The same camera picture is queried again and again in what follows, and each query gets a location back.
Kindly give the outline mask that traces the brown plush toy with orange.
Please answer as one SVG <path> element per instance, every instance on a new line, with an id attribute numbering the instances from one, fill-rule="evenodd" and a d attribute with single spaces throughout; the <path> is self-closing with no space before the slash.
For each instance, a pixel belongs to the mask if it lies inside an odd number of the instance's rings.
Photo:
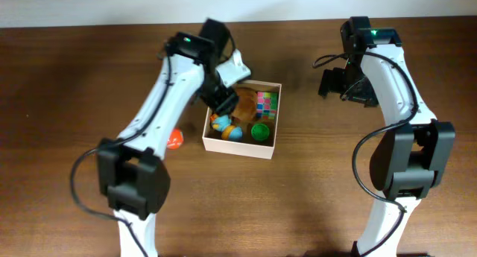
<path id="1" fill-rule="evenodd" d="M 250 88 L 236 88 L 238 103 L 231 116 L 239 121 L 253 121 L 256 117 L 257 92 Z"/>

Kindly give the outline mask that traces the red grey toy ball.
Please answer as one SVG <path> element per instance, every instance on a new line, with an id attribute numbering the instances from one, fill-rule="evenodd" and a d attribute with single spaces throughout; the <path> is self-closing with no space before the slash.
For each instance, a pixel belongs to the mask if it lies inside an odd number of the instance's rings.
<path id="1" fill-rule="evenodd" d="M 181 147 L 183 143 L 184 143 L 183 132 L 178 128 L 174 128 L 168 139 L 166 147 L 170 150 L 176 150 L 179 147 Z"/>

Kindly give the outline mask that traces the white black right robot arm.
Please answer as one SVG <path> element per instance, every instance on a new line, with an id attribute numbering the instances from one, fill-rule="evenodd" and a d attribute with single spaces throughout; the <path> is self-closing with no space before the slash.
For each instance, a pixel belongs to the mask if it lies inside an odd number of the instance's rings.
<path id="1" fill-rule="evenodd" d="M 353 176 L 374 203 L 351 254 L 396 256 L 411 213 L 442 180 L 455 128 L 438 121 L 421 98 L 395 29 L 372 28 L 366 17 L 353 17 L 340 34 L 339 58 L 347 63 L 324 70 L 318 94 L 380 107 L 385 120 L 353 150 Z"/>

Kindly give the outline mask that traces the pastel puzzle cube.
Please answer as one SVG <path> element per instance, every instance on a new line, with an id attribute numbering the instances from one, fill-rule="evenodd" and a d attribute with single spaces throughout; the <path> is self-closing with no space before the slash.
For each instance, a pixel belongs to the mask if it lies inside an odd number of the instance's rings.
<path id="1" fill-rule="evenodd" d="M 274 120 L 278 111 L 279 94 L 277 92 L 257 92 L 256 117 Z"/>

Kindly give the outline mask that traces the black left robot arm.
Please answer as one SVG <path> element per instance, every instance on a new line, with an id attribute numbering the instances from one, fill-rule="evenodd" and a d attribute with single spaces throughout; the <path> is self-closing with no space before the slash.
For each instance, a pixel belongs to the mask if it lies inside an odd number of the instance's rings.
<path id="1" fill-rule="evenodd" d="M 155 223 L 171 178 L 164 166 L 167 141 L 192 97 L 218 115 L 239 102 L 233 84 L 250 71 L 238 50 L 221 59 L 232 36 L 227 26 L 207 19 L 197 36 L 178 32 L 165 44 L 156 83 L 134 119 L 96 153 L 100 192 L 119 223 L 121 256 L 157 256 Z"/>

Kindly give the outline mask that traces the yellow blue toy duck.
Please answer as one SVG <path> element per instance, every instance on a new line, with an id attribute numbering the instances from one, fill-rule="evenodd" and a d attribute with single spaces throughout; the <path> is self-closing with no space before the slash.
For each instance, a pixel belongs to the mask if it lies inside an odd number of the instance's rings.
<path id="1" fill-rule="evenodd" d="M 220 132 L 223 140 L 240 142 L 243 138 L 242 129 L 235 126 L 228 115 L 212 114 L 209 119 L 212 129 Z"/>

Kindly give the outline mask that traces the green lattice ball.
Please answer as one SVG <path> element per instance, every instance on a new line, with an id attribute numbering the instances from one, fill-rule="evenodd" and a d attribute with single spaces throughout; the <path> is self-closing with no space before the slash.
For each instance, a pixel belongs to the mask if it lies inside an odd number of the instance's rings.
<path id="1" fill-rule="evenodd" d="M 268 139 L 270 129 L 266 124 L 256 123 L 252 126 L 250 134 L 255 141 L 263 142 Z"/>

